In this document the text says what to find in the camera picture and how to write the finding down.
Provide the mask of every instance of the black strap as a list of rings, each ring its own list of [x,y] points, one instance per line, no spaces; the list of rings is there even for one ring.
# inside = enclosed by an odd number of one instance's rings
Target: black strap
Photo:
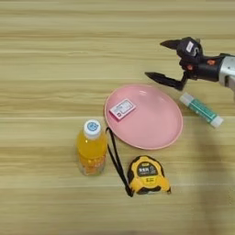
[[[108,152],[109,152],[109,155],[112,159],[112,162],[117,170],[117,173],[119,174],[124,186],[125,186],[125,189],[127,191],[127,194],[129,196],[133,196],[133,191],[131,190],[131,188],[129,187],[129,184],[128,184],[128,181],[124,175],[124,171],[123,171],[123,168],[122,168],[122,165],[121,165],[121,161],[119,159],[119,156],[118,156],[118,151],[117,151],[117,146],[116,146],[116,142],[115,142],[115,137],[114,137],[114,134],[113,134],[113,131],[111,130],[111,128],[106,128],[106,132],[109,131],[109,134],[110,134],[110,137],[111,137],[111,140],[112,140],[112,144],[113,144],[113,149],[114,149],[114,153],[115,153],[115,157],[113,155],[113,152],[111,151],[109,145],[107,145],[107,149],[108,149]]]

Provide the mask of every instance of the green and white tube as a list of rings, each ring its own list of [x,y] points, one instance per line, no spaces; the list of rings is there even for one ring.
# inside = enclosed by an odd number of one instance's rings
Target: green and white tube
[[[215,112],[210,110],[206,105],[200,102],[198,99],[194,98],[188,93],[184,93],[180,97],[180,101],[188,106],[191,110],[197,113],[199,116],[204,118],[211,126],[214,128],[219,127],[224,119],[217,115]]]

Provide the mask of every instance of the small card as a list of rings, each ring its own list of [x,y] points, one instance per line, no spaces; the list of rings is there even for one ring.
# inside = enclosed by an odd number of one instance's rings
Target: small card
[[[117,105],[110,108],[109,112],[113,114],[117,120],[121,120],[135,108],[136,106],[131,103],[129,99],[124,99]]]

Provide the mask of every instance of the yellow tape measure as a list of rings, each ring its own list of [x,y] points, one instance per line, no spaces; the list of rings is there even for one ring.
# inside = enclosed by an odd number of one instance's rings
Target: yellow tape measure
[[[110,133],[115,157],[109,145],[107,145],[109,155],[129,196],[133,196],[134,193],[144,195],[161,190],[169,194],[171,193],[169,181],[164,176],[161,164],[152,157],[146,155],[139,156],[132,161],[128,170],[129,181],[127,181],[118,156],[114,134],[110,128],[107,128],[106,131],[109,131]]]
[[[137,157],[128,171],[129,187],[137,194],[165,191],[171,193],[169,181],[159,162],[149,156]]]

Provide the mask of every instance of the white bottle cap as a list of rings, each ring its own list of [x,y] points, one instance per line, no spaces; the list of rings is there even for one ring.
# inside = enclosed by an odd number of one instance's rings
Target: white bottle cap
[[[222,122],[224,121],[224,119],[220,116],[216,116],[212,121],[211,121],[211,125],[214,127],[214,128],[218,128]]]
[[[84,124],[84,135],[89,140],[95,140],[100,136],[101,125],[97,120],[91,119]]]
[[[189,104],[194,100],[194,97],[185,92],[183,95],[180,96],[180,101],[185,104],[186,106],[189,106]]]

